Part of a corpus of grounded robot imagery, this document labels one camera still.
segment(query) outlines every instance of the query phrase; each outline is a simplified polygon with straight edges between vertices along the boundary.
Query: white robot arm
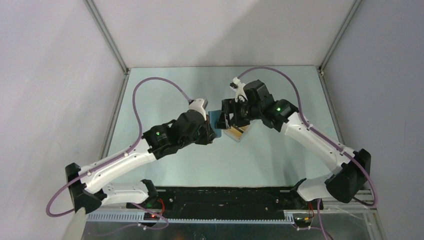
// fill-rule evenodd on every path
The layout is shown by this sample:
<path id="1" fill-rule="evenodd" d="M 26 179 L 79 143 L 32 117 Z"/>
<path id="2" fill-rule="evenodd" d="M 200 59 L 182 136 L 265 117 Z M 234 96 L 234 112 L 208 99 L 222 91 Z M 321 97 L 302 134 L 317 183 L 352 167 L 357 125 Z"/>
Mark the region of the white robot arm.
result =
<path id="1" fill-rule="evenodd" d="M 111 182 L 136 167 L 175 154 L 192 143 L 212 143 L 216 134 L 206 115 L 207 104 L 205 98 L 193 100 L 188 111 L 177 120 L 153 126 L 133 146 L 112 156 L 83 167 L 69 164 L 65 168 L 68 182 L 84 175 L 68 188 L 74 210 L 84 207 L 86 213 L 90 213 L 109 204 L 155 202 L 158 193 L 150 180 L 144 179 L 138 184 Z"/>
<path id="2" fill-rule="evenodd" d="M 326 197 L 334 197 L 343 203 L 352 200 L 367 180 L 348 155 L 354 156 L 369 174 L 371 156 L 366 150 L 356 152 L 331 140 L 309 124 L 299 109 L 289 101 L 274 100 L 260 80 L 244 84 L 235 78 L 230 86 L 236 90 L 236 96 L 222 100 L 221 116 L 216 128 L 243 127 L 251 120 L 262 120 L 268 128 L 293 138 L 313 152 L 331 172 L 314 179 L 299 181 L 292 191 L 296 192 L 300 201 L 310 202 Z"/>

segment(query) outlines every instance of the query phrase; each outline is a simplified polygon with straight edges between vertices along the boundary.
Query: gray floor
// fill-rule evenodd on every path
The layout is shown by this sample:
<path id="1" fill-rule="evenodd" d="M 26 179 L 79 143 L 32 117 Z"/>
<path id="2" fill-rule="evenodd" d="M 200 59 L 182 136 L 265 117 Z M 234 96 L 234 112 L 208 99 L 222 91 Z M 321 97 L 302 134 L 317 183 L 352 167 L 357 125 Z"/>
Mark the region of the gray floor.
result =
<path id="1" fill-rule="evenodd" d="M 206 97 L 207 110 L 221 108 L 221 100 L 233 98 L 229 83 L 249 67 L 133 68 L 111 141 L 109 154 L 124 149 L 138 135 L 132 108 L 133 89 L 148 77 L 163 77 L 177 83 L 191 98 Z M 336 131 L 314 66 L 278 66 L 295 82 L 304 113 L 333 139 Z M 245 83 L 260 79 L 276 100 L 298 105 L 288 81 L 275 72 L 255 70 L 242 78 Z M 149 81 L 136 95 L 143 130 L 176 119 L 187 110 L 185 98 L 170 84 Z M 325 165 L 302 145 L 257 121 L 240 143 L 226 135 L 207 146 L 190 145 L 177 154 L 138 167 L 114 182 L 132 183 L 150 179 L 157 186 L 259 187 L 292 186 L 302 178 L 327 174 Z"/>

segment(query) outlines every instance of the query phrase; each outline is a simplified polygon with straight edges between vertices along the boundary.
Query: purple cable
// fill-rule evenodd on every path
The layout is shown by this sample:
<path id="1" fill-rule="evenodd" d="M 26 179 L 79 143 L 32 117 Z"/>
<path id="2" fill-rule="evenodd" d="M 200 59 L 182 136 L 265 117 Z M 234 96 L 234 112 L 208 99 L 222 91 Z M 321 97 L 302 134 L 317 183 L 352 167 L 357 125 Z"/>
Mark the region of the purple cable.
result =
<path id="1" fill-rule="evenodd" d="M 129 153 L 129 152 L 131 152 L 135 147 L 136 147 L 136 145 L 140 142 L 140 140 L 142 139 L 142 136 L 143 136 L 143 126 L 142 126 L 142 122 L 140 121 L 140 116 L 139 116 L 139 113 L 137 112 L 137 107 L 136 107 L 136 93 L 137 93 L 137 89 L 139 89 L 139 87 L 143 84 L 143 83 L 145 83 L 145 82 L 147 82 L 147 81 L 150 81 L 150 80 L 161 80 L 161 81 L 164 81 L 164 82 L 167 82 L 167 83 L 169 83 L 169 84 L 172 84 L 174 87 L 176 87 L 181 93 L 182 93 L 182 95 L 184 95 L 184 97 L 185 97 L 185 99 L 187 99 L 187 101 L 188 102 L 190 102 L 191 101 L 191 99 L 189 98 L 189 96 L 187 96 L 187 94 L 181 89 L 181 87 L 179 87 L 177 84 L 175 84 L 174 82 L 172 82 L 172 81 L 170 81 L 170 80 L 168 80 L 168 79 L 166 79 L 166 78 L 162 78 L 162 77 L 156 77 L 156 76 L 153 76 L 153 77 L 148 77 L 148 78 L 146 78 L 146 79 L 144 79 L 144 80 L 142 80 L 141 82 L 139 82 L 136 86 L 135 86 L 135 88 L 134 88 L 134 91 L 132 92 L 132 108 L 134 109 L 134 114 L 135 114 L 135 118 L 137 119 L 137 123 L 138 123 L 138 129 L 139 129 L 139 133 L 138 133 L 138 137 L 137 137 L 137 140 L 128 148 L 128 150 L 126 150 L 126 151 L 124 151 L 124 152 L 122 152 L 121 154 L 119 154 L 119 155 L 117 155 L 116 157 L 113 157 L 113 158 L 111 158 L 110 160 L 108 160 L 108 161 L 105 161 L 104 163 L 102 163 L 102 164 L 99 164 L 99 165 L 97 165 L 97 166 L 95 166 L 95 167 L 93 167 L 92 169 L 90 169 L 90 172 L 95 172 L 95 171 L 97 171 L 98 169 L 100 169 L 100 168 L 103 168 L 104 166 L 106 166 L 106 165 L 109 165 L 109 164 L 111 164 L 111 163 L 113 163 L 113 162 L 115 162 L 116 160 L 118 160 L 118 159 L 120 159 L 120 158 L 122 158 L 123 156 L 124 156 L 124 154 L 125 153 Z M 52 218 L 57 218 L 57 217 L 61 217 L 61 216 L 64 216 L 64 215 L 66 215 L 66 214 L 70 214 L 70 213 L 72 213 L 73 211 L 74 211 L 74 209 L 70 209 L 70 210 L 68 210 L 68 211 L 64 211 L 64 212 L 62 212 L 62 213 L 57 213 L 57 214 L 55 214 L 55 213 L 51 213 L 50 212 L 50 207 L 52 206 L 52 204 L 53 204 L 53 202 L 55 201 L 55 199 L 59 196 L 59 194 L 61 194 L 65 189 L 67 189 L 69 186 L 71 186 L 73 183 L 75 183 L 76 181 L 78 181 L 78 180 L 80 180 L 80 179 L 82 179 L 82 178 L 84 178 L 85 176 L 87 176 L 88 175 L 88 172 L 84 172 L 83 174 L 81 174 L 81 175 L 79 175 L 79 176 L 77 176 L 76 178 L 74 178 L 74 179 L 72 179 L 70 182 L 68 182 L 67 184 L 65 184 L 64 186 L 62 186 L 52 197 L 51 197 L 51 199 L 50 199 L 50 201 L 48 201 L 48 203 L 47 203 L 47 206 L 45 207 L 45 213 L 49 216 L 49 217 L 52 217 Z"/>
<path id="2" fill-rule="evenodd" d="M 146 225 L 143 225 L 143 224 L 141 224 L 141 223 L 131 223 L 131 224 L 128 224 L 128 225 L 122 226 L 122 227 L 120 227 L 120 228 L 118 228 L 118 229 L 115 229 L 115 230 L 113 230 L 113 231 L 107 232 L 107 233 L 101 233 L 101 234 L 97 234 L 97 233 L 90 233 L 90 235 L 93 235 L 93 236 L 96 236 L 96 237 L 105 237 L 105 236 L 109 236 L 109 235 L 115 234 L 115 233 L 117 233 L 117 232 L 119 232 L 119 231 L 121 231 L 121 230 L 124 230 L 124 229 L 126 229 L 126 228 L 129 228 L 129 227 L 143 227 L 144 229 L 150 229 L 150 230 L 161 230 L 161 229 L 167 228 L 167 227 L 170 225 L 170 222 L 168 221 L 168 219 L 167 219 L 166 217 L 164 217 L 164 216 L 162 216 L 162 215 L 160 215 L 160 214 L 157 214 L 156 212 L 152 212 L 152 211 L 150 211 L 150 210 L 147 210 L 147 209 L 143 208 L 142 206 L 140 206 L 140 205 L 138 205 L 138 204 L 136 204 L 136 203 L 133 203 L 133 202 L 132 202 L 131 204 L 132 204 L 132 205 L 134 205 L 134 206 L 136 206 L 137 208 L 139 208 L 139 209 L 141 209 L 141 210 L 143 210 L 143 211 L 145 211 L 145 212 L 149 213 L 149 214 L 157 215 L 160 219 L 162 219 L 162 220 L 164 220 L 164 221 L 165 221 L 166 225 L 165 225 L 165 226 L 160 226 L 160 227 L 152 227 L 152 226 L 146 226 Z"/>
<path id="3" fill-rule="evenodd" d="M 301 97 L 299 95 L 298 88 L 295 86 L 295 83 L 290 79 L 289 76 L 287 76 L 286 74 L 284 74 L 282 71 L 280 71 L 278 69 L 275 69 L 275 68 L 272 68 L 272 67 L 269 67 L 269 66 L 255 66 L 255 67 L 252 67 L 252 68 L 247 69 L 242 74 L 240 74 L 238 76 L 238 79 L 241 79 L 245 74 L 247 74 L 247 73 L 249 73 L 249 72 L 251 72 L 253 70 L 256 70 L 256 69 L 265 69 L 265 70 L 270 70 L 270 71 L 276 72 L 276 73 L 282 75 L 283 77 L 285 77 L 285 79 L 287 79 L 290 82 L 291 86 L 294 89 L 294 92 L 296 93 L 297 104 L 299 105 L 299 116 L 300 116 L 301 120 L 303 121 L 303 124 L 307 128 L 309 128 L 309 130 L 311 130 L 316 135 L 318 135 L 318 137 L 320 137 L 321 139 L 323 139 L 324 141 L 326 141 L 327 143 L 329 143 L 331 146 L 333 146 L 337 151 L 340 152 L 340 154 L 346 155 L 346 157 L 349 160 L 351 160 L 359 168 L 359 170 L 365 176 L 366 180 L 369 182 L 369 185 L 371 187 L 371 192 L 372 192 L 372 195 L 374 197 L 374 202 L 373 203 L 366 203 L 364 201 L 361 201 L 361 200 L 357 199 L 356 197 L 354 197 L 353 199 L 355 201 L 357 201 L 357 202 L 365 205 L 365 206 L 375 207 L 378 204 L 378 202 L 379 202 L 379 196 L 377 194 L 376 186 L 374 185 L 373 180 L 371 180 L 370 175 L 364 169 L 364 167 L 362 167 L 362 165 L 353 156 L 351 156 L 347 152 L 343 152 L 343 149 L 337 143 L 333 142 L 331 139 L 329 139 L 328 137 L 326 137 L 324 134 L 322 134 L 319 130 L 315 129 L 313 126 L 310 126 L 309 122 L 305 119 L 305 115 L 304 115 L 304 112 L 302 110 Z"/>
<path id="4" fill-rule="evenodd" d="M 324 230 L 323 220 L 321 219 L 321 213 L 320 213 L 320 205 L 321 205 L 321 198 L 318 199 L 318 203 L 316 204 L 316 212 L 318 213 L 318 220 L 319 220 L 319 227 L 322 231 L 322 234 L 324 234 L 325 240 L 328 240 L 326 231 Z"/>
<path id="5" fill-rule="evenodd" d="M 311 226 L 310 228 L 309 228 L 309 227 L 298 227 L 298 226 L 296 225 L 296 223 L 295 223 L 295 224 L 293 224 L 292 226 L 293 226 L 293 228 L 295 228 L 295 229 L 299 228 L 299 231 L 303 231 L 303 230 L 311 230 L 311 229 L 321 231 L 321 228 L 316 227 L 316 226 Z M 334 238 L 330 235 L 330 233 L 329 233 L 328 231 L 325 231 L 325 234 L 326 234 L 326 235 L 327 235 L 327 236 L 328 236 L 331 240 L 334 240 Z"/>

